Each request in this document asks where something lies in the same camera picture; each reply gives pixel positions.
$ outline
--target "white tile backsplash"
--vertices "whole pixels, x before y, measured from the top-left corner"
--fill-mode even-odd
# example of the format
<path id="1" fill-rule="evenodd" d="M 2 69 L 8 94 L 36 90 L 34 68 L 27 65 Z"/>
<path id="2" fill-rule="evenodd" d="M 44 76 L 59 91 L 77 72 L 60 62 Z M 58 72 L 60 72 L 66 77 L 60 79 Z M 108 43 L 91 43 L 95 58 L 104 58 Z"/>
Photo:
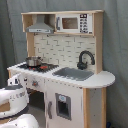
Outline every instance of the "white tile backsplash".
<path id="1" fill-rule="evenodd" d="M 94 37 L 39 34 L 34 36 L 34 41 L 35 55 L 41 56 L 47 63 L 76 68 L 82 51 L 88 50 L 95 57 Z M 83 55 L 83 62 L 88 62 L 89 70 L 95 70 L 88 55 Z"/>

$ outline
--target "backdrop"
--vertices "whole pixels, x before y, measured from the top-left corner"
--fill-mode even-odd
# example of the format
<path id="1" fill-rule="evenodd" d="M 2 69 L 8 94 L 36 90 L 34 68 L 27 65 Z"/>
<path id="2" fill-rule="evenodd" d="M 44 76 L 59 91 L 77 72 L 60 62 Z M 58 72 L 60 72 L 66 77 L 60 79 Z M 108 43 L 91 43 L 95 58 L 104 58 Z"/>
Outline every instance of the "backdrop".
<path id="1" fill-rule="evenodd" d="M 107 88 L 107 120 L 128 128 L 128 0 L 7 0 L 16 62 L 27 56 L 21 12 L 104 10 L 103 67 L 116 76 Z"/>
<path id="2" fill-rule="evenodd" d="M 0 88 L 7 85 L 7 67 L 14 65 L 15 57 L 6 0 L 0 0 Z"/>

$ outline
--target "stovetop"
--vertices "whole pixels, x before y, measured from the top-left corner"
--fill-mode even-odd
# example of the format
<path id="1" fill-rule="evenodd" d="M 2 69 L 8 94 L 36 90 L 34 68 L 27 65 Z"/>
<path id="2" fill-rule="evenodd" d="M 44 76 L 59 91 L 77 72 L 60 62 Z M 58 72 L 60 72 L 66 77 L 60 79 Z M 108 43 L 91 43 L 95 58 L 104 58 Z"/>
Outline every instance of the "stovetop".
<path id="1" fill-rule="evenodd" d="M 58 67 L 58 65 L 42 63 L 40 66 L 36 66 L 36 67 L 30 67 L 27 64 L 23 64 L 23 65 L 18 66 L 17 68 L 22 68 L 22 69 L 26 69 L 26 70 L 30 70 L 30 71 L 45 73 L 45 72 L 50 71 L 57 67 Z"/>

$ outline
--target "cooking pot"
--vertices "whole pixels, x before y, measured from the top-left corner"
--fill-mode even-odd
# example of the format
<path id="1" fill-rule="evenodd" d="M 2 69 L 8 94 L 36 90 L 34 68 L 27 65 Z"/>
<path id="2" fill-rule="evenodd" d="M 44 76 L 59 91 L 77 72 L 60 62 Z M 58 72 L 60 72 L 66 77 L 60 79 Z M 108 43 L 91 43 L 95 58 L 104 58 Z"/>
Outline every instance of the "cooking pot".
<path id="1" fill-rule="evenodd" d="M 42 63 L 41 57 L 39 56 L 32 56 L 26 58 L 26 63 L 28 66 L 40 66 Z"/>

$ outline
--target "control knob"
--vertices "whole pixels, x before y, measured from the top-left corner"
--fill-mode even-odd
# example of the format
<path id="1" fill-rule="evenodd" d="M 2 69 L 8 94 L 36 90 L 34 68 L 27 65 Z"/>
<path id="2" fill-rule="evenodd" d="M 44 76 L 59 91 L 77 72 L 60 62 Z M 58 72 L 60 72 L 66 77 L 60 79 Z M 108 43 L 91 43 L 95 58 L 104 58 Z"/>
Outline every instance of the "control knob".
<path id="1" fill-rule="evenodd" d="M 32 82 L 32 85 L 35 86 L 35 87 L 37 87 L 38 86 L 38 82 L 37 81 L 33 81 Z"/>
<path id="2" fill-rule="evenodd" d="M 24 78 L 24 81 L 27 81 L 27 78 Z"/>

